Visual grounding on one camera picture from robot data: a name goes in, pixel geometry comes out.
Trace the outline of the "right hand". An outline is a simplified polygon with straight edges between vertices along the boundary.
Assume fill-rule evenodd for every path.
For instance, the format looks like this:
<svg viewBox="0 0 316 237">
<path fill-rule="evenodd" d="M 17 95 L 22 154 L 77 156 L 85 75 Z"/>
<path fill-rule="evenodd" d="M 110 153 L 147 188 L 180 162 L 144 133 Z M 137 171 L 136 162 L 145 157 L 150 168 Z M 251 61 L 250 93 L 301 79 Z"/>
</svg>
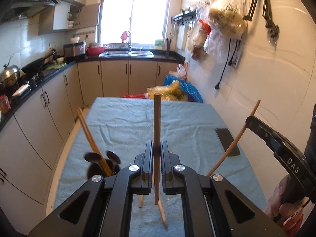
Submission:
<svg viewBox="0 0 316 237">
<path fill-rule="evenodd" d="M 285 190 L 288 186 L 290 176 L 287 175 L 279 184 L 275 187 L 272 196 L 269 198 L 267 205 L 264 209 L 264 213 L 267 214 L 272 220 L 279 214 L 285 219 L 292 216 L 305 202 L 306 198 L 303 198 L 299 203 L 283 203 L 281 202 L 282 195 L 285 193 Z M 301 210 L 296 214 L 291 220 L 289 220 L 285 225 L 282 226 L 282 229 L 286 232 L 287 236 L 295 236 L 295 234 L 300 229 L 304 217 L 304 213 Z"/>
</svg>

